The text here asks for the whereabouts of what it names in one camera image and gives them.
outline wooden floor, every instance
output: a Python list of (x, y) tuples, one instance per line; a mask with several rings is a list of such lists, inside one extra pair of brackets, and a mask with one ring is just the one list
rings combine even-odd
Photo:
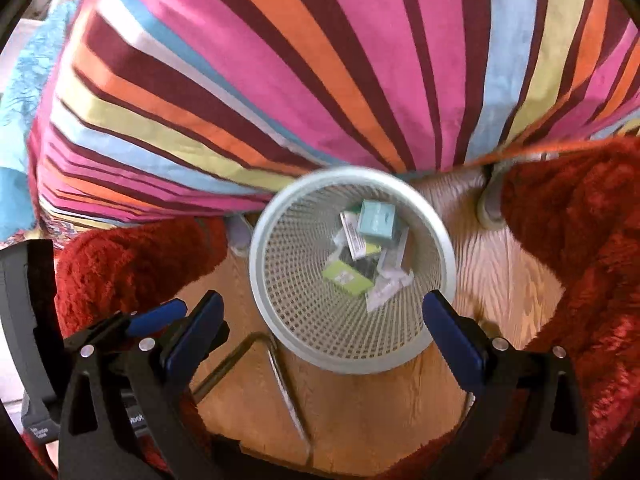
[[(508, 230), (479, 227), (474, 206), (483, 183), (481, 171), (473, 169), (429, 177), (414, 186), (440, 214), (453, 241), (458, 266), (455, 309), (495, 321), (502, 334), (522, 348), (553, 313), (561, 287)], [(266, 329), (252, 298), (247, 260), (230, 255), (216, 272), (180, 296), (194, 306), (208, 288), (225, 299), (231, 336), (200, 366), (194, 382), (246, 334)], [(312, 433), (314, 468), (375, 474), (452, 428), (460, 417), (463, 393), (433, 344), (407, 364), (372, 376), (341, 376), (283, 353)], [(199, 410), (212, 432), (274, 459), (304, 462), (305, 447), (261, 346), (250, 350)]]

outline silver bolt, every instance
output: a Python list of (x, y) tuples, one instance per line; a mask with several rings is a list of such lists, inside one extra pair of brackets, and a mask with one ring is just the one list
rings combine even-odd
[(90, 355), (94, 354), (94, 346), (93, 345), (84, 345), (81, 349), (80, 349), (80, 355), (82, 357), (89, 357)]
[(156, 346), (156, 341), (152, 337), (145, 337), (138, 343), (138, 348), (143, 352), (149, 352), (149, 350), (152, 350), (154, 346)]
[(491, 344), (496, 350), (499, 350), (500, 352), (504, 352), (507, 348), (509, 348), (509, 342), (503, 337), (495, 338), (493, 341), (491, 341)]
[(566, 350), (561, 346), (554, 346), (552, 351), (558, 359), (564, 359), (566, 357)]

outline basket rim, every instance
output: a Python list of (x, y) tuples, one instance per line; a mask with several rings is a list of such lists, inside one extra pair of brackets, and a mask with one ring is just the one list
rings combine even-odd
[(395, 368), (420, 354), (433, 341), (426, 327), (407, 344), (383, 356), (363, 359), (335, 357), (303, 342), (289, 330), (271, 303), (264, 279), (264, 256), (267, 241), (283, 213), (300, 197), (327, 186), (340, 184), (368, 185), (402, 196), (412, 204), (436, 240), (440, 257), (440, 291), (452, 303), (456, 291), (456, 263), (453, 245), (442, 220), (420, 193), (399, 178), (383, 171), (341, 166), (319, 170), (300, 177), (281, 190), (267, 205), (254, 229), (249, 250), (249, 279), (254, 301), (270, 330), (287, 349), (320, 368), (343, 374), (371, 374)]

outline light blue box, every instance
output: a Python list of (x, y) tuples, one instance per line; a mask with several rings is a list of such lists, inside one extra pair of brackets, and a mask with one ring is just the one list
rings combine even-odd
[(368, 242), (383, 247), (393, 244), (398, 236), (397, 224), (396, 206), (375, 200), (362, 202), (358, 232)]

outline lime green package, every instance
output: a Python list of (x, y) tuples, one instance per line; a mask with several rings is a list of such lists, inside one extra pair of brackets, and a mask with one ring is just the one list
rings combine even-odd
[(359, 296), (374, 285), (376, 260), (353, 261), (348, 247), (341, 247), (327, 260), (322, 276), (346, 290), (352, 296)]

